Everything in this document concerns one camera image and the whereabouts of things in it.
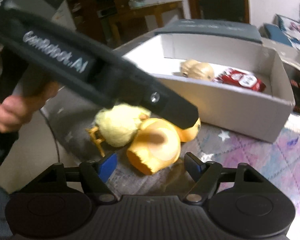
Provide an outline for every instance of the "yellow plush toy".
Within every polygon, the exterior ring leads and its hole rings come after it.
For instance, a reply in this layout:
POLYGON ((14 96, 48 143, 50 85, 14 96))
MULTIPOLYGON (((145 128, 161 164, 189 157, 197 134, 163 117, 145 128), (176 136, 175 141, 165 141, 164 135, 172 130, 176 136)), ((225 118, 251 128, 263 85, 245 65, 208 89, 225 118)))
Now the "yellow plush toy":
POLYGON ((200 130, 201 121, 182 130, 172 123, 149 118, 150 111, 121 104, 113 109, 101 110, 95 118, 95 127, 87 130, 101 155, 101 143, 122 147, 133 140, 127 150, 130 163, 143 174, 151 175, 175 163, 180 155, 181 142, 193 140, 200 130))
POLYGON ((103 109, 95 117, 95 127, 87 130, 93 143, 104 157, 101 143, 106 141, 113 147, 128 144, 141 123, 149 118, 151 112, 147 109, 128 104, 120 104, 112 109, 103 109))

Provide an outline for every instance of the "red snack bag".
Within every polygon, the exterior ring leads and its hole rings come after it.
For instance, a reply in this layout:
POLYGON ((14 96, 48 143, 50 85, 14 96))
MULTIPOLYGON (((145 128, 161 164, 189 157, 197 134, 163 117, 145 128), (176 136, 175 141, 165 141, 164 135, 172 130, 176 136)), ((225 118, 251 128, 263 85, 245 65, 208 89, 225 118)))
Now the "red snack bag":
POLYGON ((214 82, 247 88, 257 92, 262 92, 266 88, 266 85, 255 76, 232 68, 227 69, 221 75, 216 77, 214 82))

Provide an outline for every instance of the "human hand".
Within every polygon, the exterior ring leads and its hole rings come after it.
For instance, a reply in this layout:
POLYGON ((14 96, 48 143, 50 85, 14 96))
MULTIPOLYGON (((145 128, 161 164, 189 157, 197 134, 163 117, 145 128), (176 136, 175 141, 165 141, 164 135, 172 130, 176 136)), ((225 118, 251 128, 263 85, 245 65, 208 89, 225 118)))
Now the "human hand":
POLYGON ((20 130, 23 124, 29 123, 34 112, 41 109, 49 98, 58 93, 58 83, 48 83, 42 92, 33 97, 12 95, 0 104, 0 132, 9 133, 20 130))

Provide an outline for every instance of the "screw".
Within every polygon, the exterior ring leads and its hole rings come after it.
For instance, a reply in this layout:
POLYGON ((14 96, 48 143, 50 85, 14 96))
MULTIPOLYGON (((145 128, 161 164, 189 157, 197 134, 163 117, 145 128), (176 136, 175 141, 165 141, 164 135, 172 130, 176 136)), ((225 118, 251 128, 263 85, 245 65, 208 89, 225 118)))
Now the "screw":
POLYGON ((99 197, 101 202, 111 202, 114 201, 114 196, 111 194, 103 194, 99 197))
POLYGON ((198 194, 189 194, 186 199, 190 202, 199 202, 202 200, 202 197, 198 194))
POLYGON ((151 95, 151 97, 150 97, 150 100, 151 100, 152 103, 158 102, 159 99, 160 99, 160 94, 157 93, 157 92, 153 93, 153 94, 151 95))

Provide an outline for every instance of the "gray box lid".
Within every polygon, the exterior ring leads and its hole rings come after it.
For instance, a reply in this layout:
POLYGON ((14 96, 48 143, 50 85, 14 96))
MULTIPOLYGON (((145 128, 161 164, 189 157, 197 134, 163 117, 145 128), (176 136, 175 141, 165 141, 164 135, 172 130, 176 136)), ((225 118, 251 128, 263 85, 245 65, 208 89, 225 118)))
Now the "gray box lid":
POLYGON ((262 44, 261 35, 254 25, 218 20, 178 20, 155 31, 155 34, 188 33, 222 36, 262 44))

